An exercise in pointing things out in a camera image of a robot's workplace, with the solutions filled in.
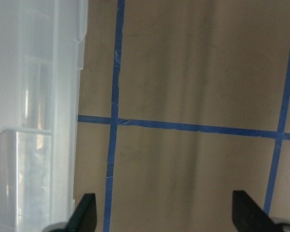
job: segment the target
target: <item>vertical blue tape strip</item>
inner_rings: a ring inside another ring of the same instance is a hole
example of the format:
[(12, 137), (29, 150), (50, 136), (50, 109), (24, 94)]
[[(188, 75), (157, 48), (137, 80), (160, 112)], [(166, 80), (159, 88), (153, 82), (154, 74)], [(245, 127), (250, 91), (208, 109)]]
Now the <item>vertical blue tape strip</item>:
[(122, 29), (123, 29), (123, 24), (124, 24), (124, 11), (125, 11), (125, 0), (118, 0), (115, 47), (114, 47), (110, 141), (109, 141), (108, 155), (107, 155), (107, 173), (106, 173), (106, 187), (105, 187), (103, 232), (110, 231), (110, 222), (111, 222), (113, 175), (114, 175), (114, 162), (115, 162), (117, 125), (118, 125), (118, 101), (119, 101), (118, 82), (119, 82), (119, 73), (120, 73), (120, 65), (121, 65)]
[(265, 196), (265, 202), (264, 202), (264, 211), (267, 214), (270, 213), (270, 209), (271, 209), (271, 202), (273, 198), (276, 174), (278, 170), (279, 156), (280, 156), (282, 141), (284, 137), (285, 126), (286, 126), (289, 101), (290, 101), (290, 53), (289, 53), (289, 60), (288, 60), (288, 66), (287, 66), (283, 99), (282, 99), (280, 116), (279, 116), (278, 127), (277, 127), (277, 132), (280, 133), (280, 136), (275, 140), (275, 147), (274, 147), (274, 153), (273, 153), (272, 164), (271, 164), (271, 169), (270, 169), (270, 176), (269, 176), (269, 180), (267, 184), (267, 190), (266, 190), (266, 196)]

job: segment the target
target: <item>plastic container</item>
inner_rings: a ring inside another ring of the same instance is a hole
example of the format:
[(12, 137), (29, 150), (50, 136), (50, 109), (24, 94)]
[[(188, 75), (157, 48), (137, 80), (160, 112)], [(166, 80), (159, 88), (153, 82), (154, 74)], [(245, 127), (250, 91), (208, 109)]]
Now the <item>plastic container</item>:
[(0, 232), (74, 210), (87, 0), (0, 0)]

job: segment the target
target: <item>screw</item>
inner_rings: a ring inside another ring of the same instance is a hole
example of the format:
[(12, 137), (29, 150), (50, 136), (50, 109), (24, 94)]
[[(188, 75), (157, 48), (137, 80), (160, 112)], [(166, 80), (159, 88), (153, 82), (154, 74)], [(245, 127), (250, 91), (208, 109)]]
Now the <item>screw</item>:
[(284, 232), (290, 232), (290, 225), (283, 225), (283, 226), (282, 226), (282, 230), (283, 230)]

